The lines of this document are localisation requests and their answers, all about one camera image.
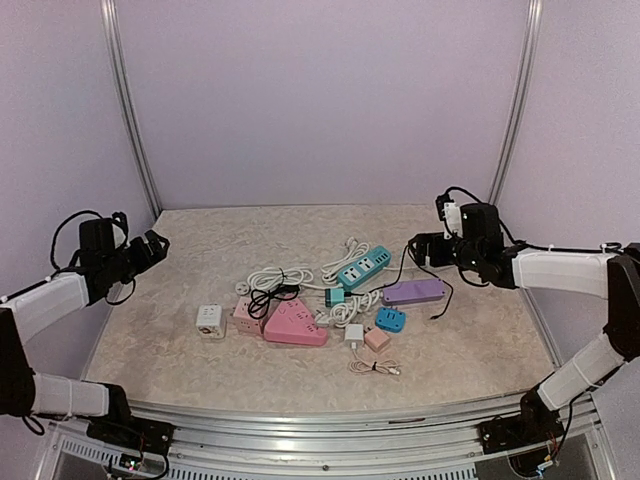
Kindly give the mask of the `blue square plug adapter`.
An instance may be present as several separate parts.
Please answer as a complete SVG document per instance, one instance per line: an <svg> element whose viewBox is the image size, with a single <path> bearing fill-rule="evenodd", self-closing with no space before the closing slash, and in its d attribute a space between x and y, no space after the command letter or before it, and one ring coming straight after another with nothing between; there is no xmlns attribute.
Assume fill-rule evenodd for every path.
<svg viewBox="0 0 640 480"><path fill-rule="evenodd" d="M406 325L406 314L394 308L381 307L375 318L375 326L390 333L400 333Z"/></svg>

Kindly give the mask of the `white cartoon charger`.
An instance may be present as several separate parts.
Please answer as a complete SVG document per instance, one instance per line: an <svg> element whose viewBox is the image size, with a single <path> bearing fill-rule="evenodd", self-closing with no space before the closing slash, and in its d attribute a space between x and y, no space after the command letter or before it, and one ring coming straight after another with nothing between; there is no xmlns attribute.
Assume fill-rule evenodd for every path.
<svg viewBox="0 0 640 480"><path fill-rule="evenodd" d="M226 336L226 317L219 304L201 305L198 308L196 329L202 338L222 340Z"/></svg>

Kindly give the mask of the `mint green charger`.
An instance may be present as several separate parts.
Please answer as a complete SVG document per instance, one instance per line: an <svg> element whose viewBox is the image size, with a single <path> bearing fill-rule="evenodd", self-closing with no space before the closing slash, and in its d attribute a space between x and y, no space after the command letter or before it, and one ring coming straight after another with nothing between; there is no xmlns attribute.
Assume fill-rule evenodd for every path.
<svg viewBox="0 0 640 480"><path fill-rule="evenodd" d="M335 287L324 290L324 303L328 308L344 303L345 298L346 295L343 288Z"/></svg>

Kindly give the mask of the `small pink charger plug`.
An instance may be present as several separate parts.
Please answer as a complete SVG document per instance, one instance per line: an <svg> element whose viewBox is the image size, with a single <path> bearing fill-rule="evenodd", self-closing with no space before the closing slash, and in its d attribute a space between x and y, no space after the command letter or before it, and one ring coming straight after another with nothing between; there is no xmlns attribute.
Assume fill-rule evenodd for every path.
<svg viewBox="0 0 640 480"><path fill-rule="evenodd" d="M373 327L364 334L365 345L375 354L384 352L391 342L390 336L382 329Z"/></svg>

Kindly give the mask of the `pink cube socket adapter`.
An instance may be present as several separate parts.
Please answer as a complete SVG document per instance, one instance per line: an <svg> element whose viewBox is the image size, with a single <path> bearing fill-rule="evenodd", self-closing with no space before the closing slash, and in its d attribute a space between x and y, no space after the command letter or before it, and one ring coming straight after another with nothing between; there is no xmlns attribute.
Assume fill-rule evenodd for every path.
<svg viewBox="0 0 640 480"><path fill-rule="evenodd" d="M248 296L241 297L238 300L238 303L231 315L233 324L235 325L236 330L240 334L252 334L252 335L262 336L262 329L261 329L262 319L259 316L266 313L266 308L262 307L256 313L256 316L259 317L258 319L256 319L249 314L250 304L251 304L251 298Z"/></svg>

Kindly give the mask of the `pink triangular power socket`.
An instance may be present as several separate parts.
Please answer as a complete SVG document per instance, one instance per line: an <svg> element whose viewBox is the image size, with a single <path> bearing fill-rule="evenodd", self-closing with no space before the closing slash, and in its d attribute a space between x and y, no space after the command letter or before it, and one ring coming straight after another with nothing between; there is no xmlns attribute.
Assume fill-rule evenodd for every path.
<svg viewBox="0 0 640 480"><path fill-rule="evenodd" d="M328 331L318 327L306 305L298 298L281 301L267 320L263 338L272 343L322 347Z"/></svg>

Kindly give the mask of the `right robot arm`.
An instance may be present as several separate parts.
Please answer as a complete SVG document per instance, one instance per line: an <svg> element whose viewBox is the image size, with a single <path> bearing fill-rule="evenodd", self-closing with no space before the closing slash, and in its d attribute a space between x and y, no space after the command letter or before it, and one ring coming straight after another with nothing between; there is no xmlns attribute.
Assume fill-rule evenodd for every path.
<svg viewBox="0 0 640 480"><path fill-rule="evenodd" d="M518 442L531 444L549 429L561 408L638 358L639 246L535 246L515 239L492 204L459 206L443 194L436 208L443 231L417 234L407 244L417 266L472 272L479 278L478 287L581 293L608 304L601 333L522 397L511 433Z"/></svg>

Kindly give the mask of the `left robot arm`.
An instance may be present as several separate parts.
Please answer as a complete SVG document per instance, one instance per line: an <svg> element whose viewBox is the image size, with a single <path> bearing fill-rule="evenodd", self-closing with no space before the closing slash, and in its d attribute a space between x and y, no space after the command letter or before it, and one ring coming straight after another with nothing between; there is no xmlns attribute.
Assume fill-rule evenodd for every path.
<svg viewBox="0 0 640 480"><path fill-rule="evenodd" d="M140 424L124 389L36 372L24 347L68 315L107 300L115 285L135 286L139 275L164 261L170 242L153 230L131 238L125 213L93 210L78 220L79 244L69 263L49 260L51 275L1 299L1 412L29 422L37 416L87 417L121 445L133 443Z"/></svg>

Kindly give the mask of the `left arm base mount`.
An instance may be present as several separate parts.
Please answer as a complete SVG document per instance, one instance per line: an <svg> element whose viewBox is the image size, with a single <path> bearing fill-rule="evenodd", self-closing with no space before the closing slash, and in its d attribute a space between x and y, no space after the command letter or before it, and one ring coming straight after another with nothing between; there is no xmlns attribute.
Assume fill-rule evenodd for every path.
<svg viewBox="0 0 640 480"><path fill-rule="evenodd" d="M140 453L166 455L176 427L167 422L133 417L127 424L92 419L87 426L89 438Z"/></svg>

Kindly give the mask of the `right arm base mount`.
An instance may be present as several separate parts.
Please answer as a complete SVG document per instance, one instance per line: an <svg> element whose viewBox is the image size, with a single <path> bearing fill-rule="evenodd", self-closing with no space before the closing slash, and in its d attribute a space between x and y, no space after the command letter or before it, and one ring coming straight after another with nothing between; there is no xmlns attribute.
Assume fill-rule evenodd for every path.
<svg viewBox="0 0 640 480"><path fill-rule="evenodd" d="M485 455L505 452L559 439L564 434L560 421L546 426L527 424L519 415L496 417L477 426L479 440Z"/></svg>

